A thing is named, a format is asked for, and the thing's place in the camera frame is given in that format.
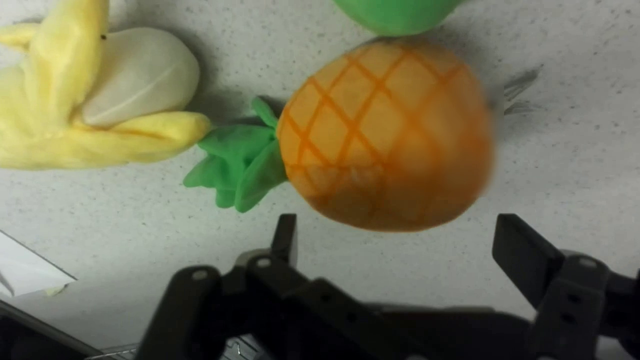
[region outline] yellow banana peel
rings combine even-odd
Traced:
[[[0,69],[2,168],[99,168],[170,158],[211,129],[183,111],[201,69],[161,29],[106,34],[108,0],[59,0],[42,24],[0,27],[25,57]]]

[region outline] plush pineapple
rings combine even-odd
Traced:
[[[311,75],[280,120],[202,141],[186,185],[251,209],[288,180],[325,215],[369,229],[423,229],[462,213],[494,165],[492,120],[472,69],[420,40],[376,40]]]
[[[42,24],[0,29],[25,57],[0,69],[0,165],[95,168],[152,161],[211,129],[183,111],[201,81],[173,34],[106,34],[108,0],[59,0]]]

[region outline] speckled surface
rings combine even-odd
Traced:
[[[0,24],[51,1],[5,0]],[[288,97],[340,51],[372,38],[321,0],[118,0],[114,25],[170,27],[199,48],[206,78],[197,108],[246,113],[255,94]],[[264,246],[278,213],[301,213],[301,269],[365,300],[494,305],[530,315],[490,260],[494,217],[518,212],[560,248],[615,269],[640,265],[640,1],[467,0],[433,34],[460,51],[490,89],[544,64],[526,111],[496,122],[498,165],[489,192],[456,222],[419,233],[372,233],[315,213],[290,185],[241,215],[181,178],[197,149],[152,165],[88,172],[0,169],[0,228],[78,284],[16,304],[96,345],[138,342],[183,265],[227,269]]]

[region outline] green pineapple leaves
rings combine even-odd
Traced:
[[[256,97],[253,108],[262,124],[216,128],[201,141],[206,160],[184,178],[188,188],[215,188],[221,208],[249,212],[287,181],[277,137],[278,118],[262,97]]]

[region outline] plush banana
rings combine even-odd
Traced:
[[[201,69],[173,34],[106,34],[108,0],[59,0],[42,24],[0,29],[25,57],[0,69],[0,165],[96,168],[170,158],[209,129],[183,111]]]

